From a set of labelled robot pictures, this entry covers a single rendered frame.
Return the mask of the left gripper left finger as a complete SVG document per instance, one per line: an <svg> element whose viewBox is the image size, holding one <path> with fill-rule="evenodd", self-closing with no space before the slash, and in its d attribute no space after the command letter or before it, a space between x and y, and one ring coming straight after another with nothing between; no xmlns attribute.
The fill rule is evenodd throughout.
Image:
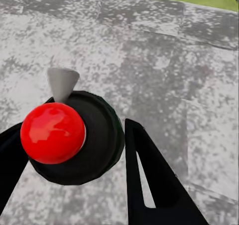
<svg viewBox="0 0 239 225"><path fill-rule="evenodd" d="M0 134L0 215L28 163L20 140L22 123Z"/></svg>

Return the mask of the pesticide atomizer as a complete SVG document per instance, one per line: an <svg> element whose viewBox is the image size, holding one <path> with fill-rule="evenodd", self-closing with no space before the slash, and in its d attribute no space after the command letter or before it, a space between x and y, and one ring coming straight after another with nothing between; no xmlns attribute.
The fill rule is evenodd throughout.
<svg viewBox="0 0 239 225"><path fill-rule="evenodd" d="M46 180L82 185L110 171L125 156L116 111L99 95L73 91L79 73L46 70L53 94L24 119L20 140L35 171Z"/></svg>

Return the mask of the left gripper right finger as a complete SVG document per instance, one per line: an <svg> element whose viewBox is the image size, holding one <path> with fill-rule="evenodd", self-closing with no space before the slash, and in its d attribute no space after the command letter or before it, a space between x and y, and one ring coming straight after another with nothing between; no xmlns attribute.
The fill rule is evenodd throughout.
<svg viewBox="0 0 239 225"><path fill-rule="evenodd" d="M209 225L144 127L125 119L128 225ZM138 160L155 203L144 205Z"/></svg>

